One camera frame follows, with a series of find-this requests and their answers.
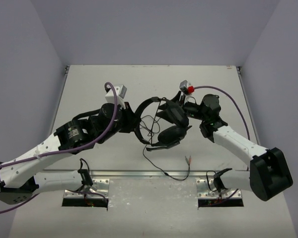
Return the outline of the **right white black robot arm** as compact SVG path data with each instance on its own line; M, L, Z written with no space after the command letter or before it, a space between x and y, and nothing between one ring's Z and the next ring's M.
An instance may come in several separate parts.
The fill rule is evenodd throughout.
M200 131L205 138L231 152L249 168L248 171L226 168L215 172L213 187L218 193L228 189L248 190L260 200L268 201L293 185L283 152L260 146L234 131L220 117L217 95L205 95L199 105L186 98L187 95L178 92L172 101L182 107L188 117L201 121Z

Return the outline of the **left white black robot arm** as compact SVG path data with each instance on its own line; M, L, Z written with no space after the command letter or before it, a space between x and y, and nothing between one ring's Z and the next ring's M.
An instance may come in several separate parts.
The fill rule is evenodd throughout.
M50 173L44 170L65 158L92 149L118 132L130 133L140 116L128 103L104 104L100 109L79 114L57 128L45 141L18 158L0 162L0 201L23 204L50 191L69 190L88 194L93 187L89 169Z

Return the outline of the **black headset with microphone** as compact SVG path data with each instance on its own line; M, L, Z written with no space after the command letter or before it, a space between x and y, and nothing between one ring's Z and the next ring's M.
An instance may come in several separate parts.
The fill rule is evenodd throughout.
M141 133L142 114L145 109L153 103L158 104L156 113L153 116L153 122L163 121L168 127L160 131L153 139L153 135L149 139L144 139ZM176 103L165 97L151 97L143 101L135 111L136 122L134 133L139 142L146 146L148 152L157 150L171 149L180 144L181 140L187 135L187 131L191 128L189 119L184 110Z

